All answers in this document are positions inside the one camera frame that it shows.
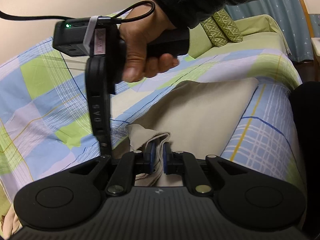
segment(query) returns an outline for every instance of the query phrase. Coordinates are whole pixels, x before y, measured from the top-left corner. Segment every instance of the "black grip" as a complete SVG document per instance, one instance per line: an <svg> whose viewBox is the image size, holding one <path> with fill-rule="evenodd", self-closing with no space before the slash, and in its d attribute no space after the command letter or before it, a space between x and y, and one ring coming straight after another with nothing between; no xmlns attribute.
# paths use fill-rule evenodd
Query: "black grip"
<svg viewBox="0 0 320 240"><path fill-rule="evenodd" d="M147 57L159 57L170 53L174 57L186 55L189 50L190 35L188 28L164 31L147 46Z"/></svg>

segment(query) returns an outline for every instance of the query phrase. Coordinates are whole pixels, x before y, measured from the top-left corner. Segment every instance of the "bed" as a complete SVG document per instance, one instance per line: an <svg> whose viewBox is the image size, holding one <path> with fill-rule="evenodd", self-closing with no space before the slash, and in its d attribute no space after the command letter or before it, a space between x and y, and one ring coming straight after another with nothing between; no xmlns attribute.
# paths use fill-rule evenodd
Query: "bed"
<svg viewBox="0 0 320 240"><path fill-rule="evenodd" d="M118 84L111 99L113 147L126 138L127 124L183 80L256 77L257 90L221 157L305 192L304 165L288 100L301 79L287 57L290 51L276 22L269 16L251 18L247 24L245 19L236 21L243 42L212 48L198 26L191 32L189 54L179 58L178 67L137 83ZM51 43L48 38L0 66L2 214L24 185L100 154L87 111L86 57L68 57Z"/></svg>

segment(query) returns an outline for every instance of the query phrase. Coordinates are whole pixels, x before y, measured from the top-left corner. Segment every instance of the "pillow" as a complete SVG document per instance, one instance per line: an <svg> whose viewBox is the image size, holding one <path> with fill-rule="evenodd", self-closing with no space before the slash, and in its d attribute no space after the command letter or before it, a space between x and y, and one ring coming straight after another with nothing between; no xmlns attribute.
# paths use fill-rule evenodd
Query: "pillow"
<svg viewBox="0 0 320 240"><path fill-rule="evenodd" d="M226 45L229 40L212 17L201 22L202 28L216 47Z"/></svg>
<svg viewBox="0 0 320 240"><path fill-rule="evenodd" d="M205 33L201 24L190 30L190 47L188 54L197 58L212 48L212 42Z"/></svg>
<svg viewBox="0 0 320 240"><path fill-rule="evenodd" d="M239 31L235 21L231 19L225 9L216 12L212 17L231 41L242 41L241 32Z"/></svg>

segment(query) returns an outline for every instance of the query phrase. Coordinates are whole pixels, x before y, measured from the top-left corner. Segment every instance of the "curtain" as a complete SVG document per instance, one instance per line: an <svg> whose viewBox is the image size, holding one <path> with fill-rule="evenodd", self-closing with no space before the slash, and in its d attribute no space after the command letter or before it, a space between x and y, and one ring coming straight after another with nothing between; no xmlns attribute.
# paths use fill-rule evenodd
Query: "curtain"
<svg viewBox="0 0 320 240"><path fill-rule="evenodd" d="M238 6L226 6L234 20L260 14L273 17L287 40L293 61L313 60L310 34L299 0L258 0ZM318 15L310 15L315 37L320 37Z"/></svg>

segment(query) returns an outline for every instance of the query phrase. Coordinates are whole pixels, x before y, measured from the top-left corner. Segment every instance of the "plaid bedsheet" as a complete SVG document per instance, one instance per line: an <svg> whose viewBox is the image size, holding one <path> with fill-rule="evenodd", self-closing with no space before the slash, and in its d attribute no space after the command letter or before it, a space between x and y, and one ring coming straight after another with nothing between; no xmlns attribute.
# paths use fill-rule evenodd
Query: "plaid bedsheet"
<svg viewBox="0 0 320 240"><path fill-rule="evenodd" d="M85 58L62 55L49 38L0 66L0 182L10 201L32 182L99 155L84 85ZM301 185L288 93L301 80L277 50L245 50L180 65L151 79L121 82L112 97L112 144L183 80L257 77L260 85L222 157Z"/></svg>

